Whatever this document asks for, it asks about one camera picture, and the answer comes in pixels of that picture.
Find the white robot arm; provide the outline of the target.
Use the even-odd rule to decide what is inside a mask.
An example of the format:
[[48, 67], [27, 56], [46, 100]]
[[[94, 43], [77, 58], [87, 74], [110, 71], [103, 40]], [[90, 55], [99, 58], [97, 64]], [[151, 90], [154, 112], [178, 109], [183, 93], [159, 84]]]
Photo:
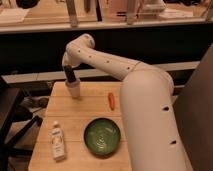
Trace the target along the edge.
[[94, 47], [89, 34], [66, 45], [62, 66], [71, 96], [80, 96], [80, 80], [72, 69], [82, 63], [120, 80], [120, 110], [132, 171], [189, 171], [172, 106], [171, 76], [153, 65]]

